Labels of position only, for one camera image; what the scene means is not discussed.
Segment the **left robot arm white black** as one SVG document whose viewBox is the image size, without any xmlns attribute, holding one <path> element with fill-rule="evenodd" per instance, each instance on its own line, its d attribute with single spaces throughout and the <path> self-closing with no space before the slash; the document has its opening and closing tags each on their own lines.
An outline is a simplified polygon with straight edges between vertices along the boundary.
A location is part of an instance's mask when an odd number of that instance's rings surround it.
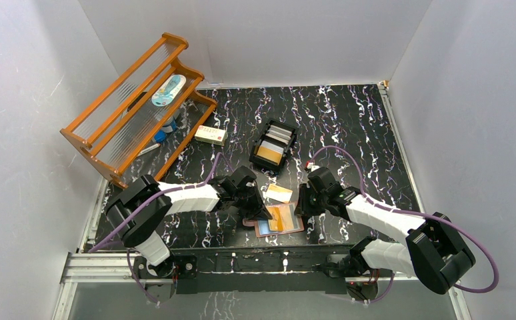
<svg viewBox="0 0 516 320">
<path fill-rule="evenodd" d="M 156 229 L 168 215 L 192 211 L 224 211 L 232 207 L 245 220 L 268 220 L 256 175 L 241 166 L 198 184 L 163 185 L 144 175 L 108 203 L 105 216 L 124 247 L 136 250 L 158 277 L 174 270 L 171 250 Z"/>
</svg>

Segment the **gold VIP card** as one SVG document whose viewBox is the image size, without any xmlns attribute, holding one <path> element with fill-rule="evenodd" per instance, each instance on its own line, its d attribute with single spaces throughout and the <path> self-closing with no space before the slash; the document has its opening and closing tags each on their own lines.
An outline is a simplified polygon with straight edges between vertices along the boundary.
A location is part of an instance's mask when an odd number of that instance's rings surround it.
<svg viewBox="0 0 516 320">
<path fill-rule="evenodd" d="M 293 191 L 276 184 L 270 184 L 264 193 L 264 196 L 268 199 L 272 199 L 281 203 L 289 203 Z"/>
<path fill-rule="evenodd" d="M 281 218 L 280 208 L 278 207 L 267 207 L 268 212 L 271 215 L 271 218 L 268 222 L 269 229 L 271 231 L 280 232 L 283 231 L 283 220 Z"/>
</svg>

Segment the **gold credit card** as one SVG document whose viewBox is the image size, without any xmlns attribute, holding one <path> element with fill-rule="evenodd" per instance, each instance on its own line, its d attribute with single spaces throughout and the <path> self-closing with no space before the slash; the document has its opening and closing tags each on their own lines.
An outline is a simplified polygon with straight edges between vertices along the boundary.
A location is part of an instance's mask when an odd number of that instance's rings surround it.
<svg viewBox="0 0 516 320">
<path fill-rule="evenodd" d="M 296 220 L 294 215 L 294 205 L 286 204 L 280 207 L 281 218 L 283 220 L 283 231 L 290 231 L 296 229 Z"/>
</svg>

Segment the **black card tray box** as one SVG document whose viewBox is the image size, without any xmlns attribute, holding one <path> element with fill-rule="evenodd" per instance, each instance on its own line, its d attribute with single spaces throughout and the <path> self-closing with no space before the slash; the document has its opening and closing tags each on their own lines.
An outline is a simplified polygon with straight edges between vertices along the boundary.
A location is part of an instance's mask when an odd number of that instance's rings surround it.
<svg viewBox="0 0 516 320">
<path fill-rule="evenodd" d="M 292 136 L 293 136 L 293 140 L 292 140 L 291 144 L 286 145 L 276 139 L 266 136 L 266 130 L 268 129 L 268 127 L 270 125 L 275 125 L 280 128 L 283 128 L 285 130 L 291 131 Z M 256 167 L 258 167 L 260 169 L 266 169 L 266 170 L 272 171 L 274 173 L 279 173 L 282 170 L 282 168 L 284 167 L 288 158 L 291 156 L 291 153 L 292 153 L 291 149 L 297 140 L 298 132 L 299 132 L 299 129 L 297 126 L 286 124 L 284 122 L 281 122 L 281 121 L 278 121 L 275 119 L 267 119 L 264 122 L 262 129 L 260 130 L 260 135 L 258 136 L 258 138 L 256 138 L 253 141 L 252 148 L 251 148 L 250 155 L 249 155 L 249 162 L 251 164 L 254 164 Z M 281 159 L 280 164 L 276 165 L 268 160 L 265 160 L 261 157 L 256 156 L 256 153 L 260 146 L 264 146 L 264 147 L 267 147 L 267 148 L 270 148 L 272 150 L 282 153 L 283 157 Z"/>
</svg>

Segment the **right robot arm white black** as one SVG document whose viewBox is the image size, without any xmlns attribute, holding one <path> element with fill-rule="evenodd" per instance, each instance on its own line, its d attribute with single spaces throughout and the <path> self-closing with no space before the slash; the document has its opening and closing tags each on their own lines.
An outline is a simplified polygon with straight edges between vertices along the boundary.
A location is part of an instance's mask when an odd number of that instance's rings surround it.
<svg viewBox="0 0 516 320">
<path fill-rule="evenodd" d="M 329 277 L 367 276 L 376 269 L 415 276 L 437 294 L 445 294 L 476 263 L 474 254 L 449 226 L 445 215 L 428 218 L 392 213 L 375 205 L 356 187 L 343 187 L 326 167 L 308 175 L 299 186 L 296 214 L 330 213 L 366 225 L 390 237 L 390 242 L 367 236 L 346 255 L 330 256 L 316 268 Z"/>
</svg>

